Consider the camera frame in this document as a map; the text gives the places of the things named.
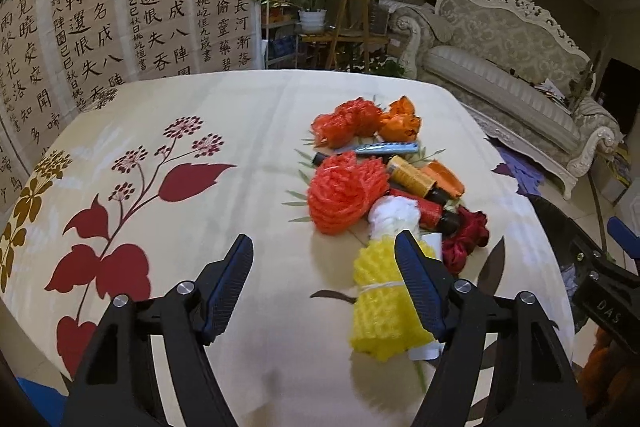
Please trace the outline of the ornate white sofa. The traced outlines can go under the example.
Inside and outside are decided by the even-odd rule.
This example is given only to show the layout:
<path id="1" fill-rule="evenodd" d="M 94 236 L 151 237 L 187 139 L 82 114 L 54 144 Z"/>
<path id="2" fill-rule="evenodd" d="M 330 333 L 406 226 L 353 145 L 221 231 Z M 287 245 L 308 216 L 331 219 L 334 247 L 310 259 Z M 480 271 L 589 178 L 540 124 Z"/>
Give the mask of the ornate white sofa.
<path id="1" fill-rule="evenodd" d="M 448 90 L 488 136 L 556 176 L 566 197 L 597 154 L 622 142 L 592 96 L 590 57 L 534 0 L 382 5 L 390 32 L 406 40 L 406 78 Z"/>

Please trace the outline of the metal storage shelf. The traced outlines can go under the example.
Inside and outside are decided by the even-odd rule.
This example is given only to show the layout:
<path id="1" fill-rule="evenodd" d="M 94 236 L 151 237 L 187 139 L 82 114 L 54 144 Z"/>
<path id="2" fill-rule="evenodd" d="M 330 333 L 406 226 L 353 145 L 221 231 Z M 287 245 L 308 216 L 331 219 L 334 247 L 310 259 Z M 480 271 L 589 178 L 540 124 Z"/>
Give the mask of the metal storage shelf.
<path id="1" fill-rule="evenodd" d="M 269 0 L 260 7 L 262 64 L 265 69 L 294 69 L 299 62 L 297 12 L 285 0 Z"/>

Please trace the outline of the red crumpled plastic bag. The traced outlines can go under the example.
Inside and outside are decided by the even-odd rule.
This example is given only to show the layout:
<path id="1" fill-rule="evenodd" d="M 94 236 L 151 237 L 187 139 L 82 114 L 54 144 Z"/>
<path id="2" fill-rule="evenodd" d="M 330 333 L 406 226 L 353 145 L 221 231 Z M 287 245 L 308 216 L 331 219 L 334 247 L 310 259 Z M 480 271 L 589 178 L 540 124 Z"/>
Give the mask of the red crumpled plastic bag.
<path id="1" fill-rule="evenodd" d="M 347 101 L 332 113 L 314 118 L 310 125 L 314 145 L 336 150 L 354 138 L 372 138 L 381 126 L 381 116 L 382 109 L 372 101 L 364 98 Z"/>

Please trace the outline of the orange crumpled paper ball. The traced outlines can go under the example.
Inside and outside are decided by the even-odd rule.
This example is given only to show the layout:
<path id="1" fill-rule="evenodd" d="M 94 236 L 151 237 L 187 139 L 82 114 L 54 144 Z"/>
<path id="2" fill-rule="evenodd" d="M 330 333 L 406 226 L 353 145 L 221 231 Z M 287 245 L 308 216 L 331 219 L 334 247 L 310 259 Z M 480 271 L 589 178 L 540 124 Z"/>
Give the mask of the orange crumpled paper ball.
<path id="1" fill-rule="evenodd" d="M 378 135 L 386 142 L 414 142 L 418 139 L 421 122 L 410 98 L 403 95 L 381 114 Z"/>

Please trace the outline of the floral cream tablecloth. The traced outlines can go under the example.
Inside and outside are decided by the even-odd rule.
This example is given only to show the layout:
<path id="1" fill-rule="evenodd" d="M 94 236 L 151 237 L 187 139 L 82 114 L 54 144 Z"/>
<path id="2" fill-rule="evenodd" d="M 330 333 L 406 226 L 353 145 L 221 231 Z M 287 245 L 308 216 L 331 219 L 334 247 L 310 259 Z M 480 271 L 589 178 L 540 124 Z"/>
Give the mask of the floral cream tablecloth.
<path id="1" fill-rule="evenodd" d="M 239 234 L 255 258 L 228 329 L 207 351 L 243 426 L 405 426 L 433 371 L 408 355 L 352 350 L 352 265 L 366 221 L 326 235 L 306 204 L 310 126 L 337 105 L 406 96 L 419 140 L 488 219 L 463 276 L 489 294 L 533 291 L 565 349 L 574 322 L 546 234 L 468 110 L 428 83 L 258 70 L 105 90 L 58 136 L 1 225 L 1 300 L 65 376 L 111 299 L 160 297 L 224 257 Z"/>

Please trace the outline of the yellow label bottle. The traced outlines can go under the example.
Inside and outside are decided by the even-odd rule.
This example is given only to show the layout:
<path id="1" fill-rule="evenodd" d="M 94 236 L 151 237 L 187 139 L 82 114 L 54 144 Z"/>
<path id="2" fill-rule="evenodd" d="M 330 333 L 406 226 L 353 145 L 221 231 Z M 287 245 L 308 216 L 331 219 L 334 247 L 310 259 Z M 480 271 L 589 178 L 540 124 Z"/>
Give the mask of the yellow label bottle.
<path id="1" fill-rule="evenodd" d="M 386 170 L 390 175 L 390 181 L 403 187 L 408 193 L 436 202 L 445 206 L 450 202 L 451 196 L 442 188 L 438 187 L 436 181 L 404 158 L 395 155 L 386 164 Z"/>

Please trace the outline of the yellow foam net sleeve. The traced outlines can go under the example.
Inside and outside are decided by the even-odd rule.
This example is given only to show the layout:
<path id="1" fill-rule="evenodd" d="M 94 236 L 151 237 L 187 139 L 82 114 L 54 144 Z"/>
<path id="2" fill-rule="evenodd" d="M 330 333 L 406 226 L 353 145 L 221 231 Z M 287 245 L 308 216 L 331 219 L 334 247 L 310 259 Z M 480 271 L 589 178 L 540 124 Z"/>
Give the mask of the yellow foam net sleeve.
<path id="1" fill-rule="evenodd" d="M 395 239 L 372 239 L 354 261 L 358 296 L 352 318 L 352 349 L 379 362 L 435 340 L 422 326 L 395 258 Z"/>

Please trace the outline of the red label bottle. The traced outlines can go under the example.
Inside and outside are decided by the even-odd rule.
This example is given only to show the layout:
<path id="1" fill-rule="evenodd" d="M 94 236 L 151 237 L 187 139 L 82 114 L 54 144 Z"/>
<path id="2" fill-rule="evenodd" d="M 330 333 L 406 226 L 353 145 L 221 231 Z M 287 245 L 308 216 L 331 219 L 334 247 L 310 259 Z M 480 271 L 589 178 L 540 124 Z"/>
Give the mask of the red label bottle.
<path id="1" fill-rule="evenodd" d="M 457 213 L 446 210 L 436 202 L 416 197 L 404 191 L 391 188 L 388 194 L 397 197 L 405 197 L 418 204 L 420 211 L 419 223 L 425 230 L 442 233 L 445 236 L 454 235 L 460 227 L 460 220 Z"/>

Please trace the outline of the dark red crumpled wrapper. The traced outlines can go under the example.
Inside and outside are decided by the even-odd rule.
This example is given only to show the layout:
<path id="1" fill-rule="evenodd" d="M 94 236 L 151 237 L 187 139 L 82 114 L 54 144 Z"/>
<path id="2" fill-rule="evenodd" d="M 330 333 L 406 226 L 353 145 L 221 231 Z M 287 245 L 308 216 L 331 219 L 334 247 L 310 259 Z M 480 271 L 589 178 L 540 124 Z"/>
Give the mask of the dark red crumpled wrapper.
<path id="1" fill-rule="evenodd" d="M 488 218 L 483 211 L 470 211 L 459 206 L 457 217 L 457 232 L 442 242 L 442 262 L 452 275 L 461 273 L 466 259 L 476 247 L 485 247 L 489 242 Z"/>

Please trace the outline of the calligraphy folding screen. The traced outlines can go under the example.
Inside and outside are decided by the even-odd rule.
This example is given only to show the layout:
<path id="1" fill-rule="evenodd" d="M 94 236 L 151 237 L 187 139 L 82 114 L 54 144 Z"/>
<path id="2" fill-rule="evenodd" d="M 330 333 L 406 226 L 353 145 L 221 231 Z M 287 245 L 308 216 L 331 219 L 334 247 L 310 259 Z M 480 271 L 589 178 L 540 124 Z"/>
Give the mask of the calligraphy folding screen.
<path id="1" fill-rule="evenodd" d="M 1 0 L 1 209 L 81 112 L 127 82 L 255 69 L 250 0 Z"/>

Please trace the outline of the wooden plant stand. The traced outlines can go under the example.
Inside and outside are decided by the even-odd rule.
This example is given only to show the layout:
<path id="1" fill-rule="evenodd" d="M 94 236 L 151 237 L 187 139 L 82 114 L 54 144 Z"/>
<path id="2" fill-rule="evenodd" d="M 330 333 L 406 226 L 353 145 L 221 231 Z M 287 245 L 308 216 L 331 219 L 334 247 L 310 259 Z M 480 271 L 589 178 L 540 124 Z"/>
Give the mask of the wooden plant stand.
<path id="1" fill-rule="evenodd" d="M 363 72 L 370 72 L 371 52 L 385 49 L 388 35 L 371 29 L 371 0 L 335 0 L 332 23 L 320 32 L 301 31 L 299 42 L 311 50 L 311 67 L 325 70 L 351 70 L 362 57 Z"/>

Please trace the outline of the orange foam net ball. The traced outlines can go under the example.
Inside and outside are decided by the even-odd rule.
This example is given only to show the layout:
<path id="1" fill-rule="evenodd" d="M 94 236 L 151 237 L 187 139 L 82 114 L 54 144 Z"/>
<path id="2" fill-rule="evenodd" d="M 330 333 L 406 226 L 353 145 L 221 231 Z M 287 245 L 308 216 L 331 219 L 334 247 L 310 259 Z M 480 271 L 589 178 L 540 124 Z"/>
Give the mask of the orange foam net ball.
<path id="1" fill-rule="evenodd" d="M 307 190 L 309 216 L 322 234 L 337 235 L 364 217 L 390 189 L 380 158 L 360 160 L 354 152 L 324 158 Z"/>

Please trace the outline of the flat orange wrapper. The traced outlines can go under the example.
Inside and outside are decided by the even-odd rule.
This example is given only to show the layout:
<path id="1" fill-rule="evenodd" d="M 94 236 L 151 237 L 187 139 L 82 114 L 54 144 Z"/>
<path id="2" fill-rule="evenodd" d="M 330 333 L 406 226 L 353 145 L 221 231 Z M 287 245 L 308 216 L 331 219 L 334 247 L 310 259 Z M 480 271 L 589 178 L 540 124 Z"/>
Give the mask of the flat orange wrapper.
<path id="1" fill-rule="evenodd" d="M 457 199 L 464 194 L 464 184 L 438 160 L 428 162 L 421 168 L 421 171 L 425 176 L 434 180 L 436 186 L 444 190 L 452 199 Z"/>

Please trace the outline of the light blue tube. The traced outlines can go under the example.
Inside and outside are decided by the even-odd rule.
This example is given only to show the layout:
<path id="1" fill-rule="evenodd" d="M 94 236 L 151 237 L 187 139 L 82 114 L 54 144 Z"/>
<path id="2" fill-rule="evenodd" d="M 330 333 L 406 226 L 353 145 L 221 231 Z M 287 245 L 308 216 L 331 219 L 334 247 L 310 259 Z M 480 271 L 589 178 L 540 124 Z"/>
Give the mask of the light blue tube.
<path id="1" fill-rule="evenodd" d="M 339 148 L 337 154 L 352 152 L 357 156 L 414 155 L 420 152 L 418 142 L 371 142 Z"/>

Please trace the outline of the black cylinder tube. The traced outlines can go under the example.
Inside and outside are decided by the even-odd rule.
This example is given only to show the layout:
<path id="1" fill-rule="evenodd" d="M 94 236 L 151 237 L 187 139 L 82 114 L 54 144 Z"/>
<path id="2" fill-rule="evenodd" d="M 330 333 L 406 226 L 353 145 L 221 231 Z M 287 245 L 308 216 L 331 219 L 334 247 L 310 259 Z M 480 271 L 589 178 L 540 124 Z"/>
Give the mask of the black cylinder tube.
<path id="1" fill-rule="evenodd" d="M 314 165 L 314 167 L 320 167 L 322 165 L 322 162 L 328 158 L 329 155 L 318 152 L 316 155 L 314 155 L 314 158 L 312 158 L 311 164 Z"/>

